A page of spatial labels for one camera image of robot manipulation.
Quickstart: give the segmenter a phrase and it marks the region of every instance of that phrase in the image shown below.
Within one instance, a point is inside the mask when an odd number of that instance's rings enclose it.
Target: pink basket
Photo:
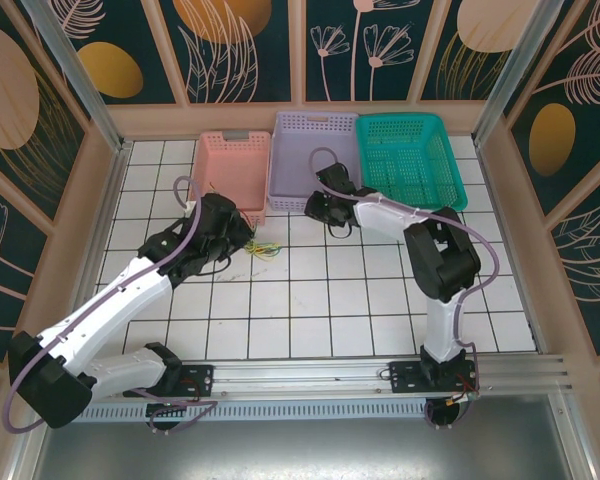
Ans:
[[[202,194],[231,199],[253,226],[264,225],[269,178],[267,132],[206,132],[200,135],[193,179]]]

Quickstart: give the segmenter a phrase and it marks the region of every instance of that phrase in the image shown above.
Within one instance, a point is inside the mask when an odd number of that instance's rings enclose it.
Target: robotic arm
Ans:
[[[200,223],[184,250],[171,262],[148,273],[126,288],[122,282],[155,265],[173,252],[192,227],[193,213],[151,236],[120,275],[105,290],[58,324],[33,338],[26,332],[9,345],[11,382],[24,366],[111,290],[118,293],[97,307],[45,355],[25,377],[18,393],[52,428],[66,425],[95,399],[132,388],[169,392],[180,378],[182,362],[167,347],[150,343],[137,352],[93,360],[109,336],[160,297],[168,295],[187,277],[200,275],[214,261],[231,261],[231,255],[252,238],[253,230],[235,204],[215,193],[202,198]]]
[[[367,187],[357,190],[341,163],[317,172],[317,176],[330,190],[356,198],[367,197],[370,201],[316,191],[307,202],[307,216],[330,227],[376,230],[406,243],[416,283],[427,296],[427,333],[420,351],[420,373],[434,388],[455,381],[456,374],[468,361],[454,336],[454,314],[460,296],[473,286],[480,271],[480,259],[467,233],[425,216],[406,213],[391,204],[373,201],[380,194]],[[451,208],[434,213],[460,222]]]

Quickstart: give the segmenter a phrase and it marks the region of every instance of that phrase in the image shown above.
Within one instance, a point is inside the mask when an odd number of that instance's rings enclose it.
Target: plastic basket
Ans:
[[[466,208],[467,194],[440,117],[367,115],[356,127],[365,186],[414,207]]]
[[[193,162],[202,194],[216,191],[231,199],[252,225],[263,225],[267,206],[267,132],[205,132]]]
[[[318,147],[328,147],[349,170],[359,188],[360,154],[356,140],[355,113],[279,112],[273,132],[269,202],[274,210],[303,212],[307,199],[317,190],[309,170],[309,155]],[[333,163],[327,152],[318,152],[316,170]]]

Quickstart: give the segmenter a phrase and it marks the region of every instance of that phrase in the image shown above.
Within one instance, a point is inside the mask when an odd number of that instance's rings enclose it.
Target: teal basket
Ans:
[[[466,208],[467,194],[440,117],[366,115],[356,127],[365,186],[413,207]]]

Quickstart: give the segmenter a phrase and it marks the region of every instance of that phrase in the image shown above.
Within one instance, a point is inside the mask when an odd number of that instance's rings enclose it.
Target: white tile floor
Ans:
[[[452,146],[469,198],[463,220],[494,242],[502,264],[497,281],[467,301],[463,338],[475,341],[480,352],[534,351],[475,150],[468,137],[452,137]],[[171,183],[190,174],[194,150],[194,141],[135,143],[98,288],[121,271],[145,238],[180,216]],[[284,248],[272,261],[241,251],[226,271],[188,279],[117,332],[101,354],[129,352],[151,341],[165,342],[188,361],[419,351],[426,301],[404,245],[372,231],[336,239],[314,220],[273,211],[256,240]],[[493,262],[482,245],[476,248],[486,276]]]

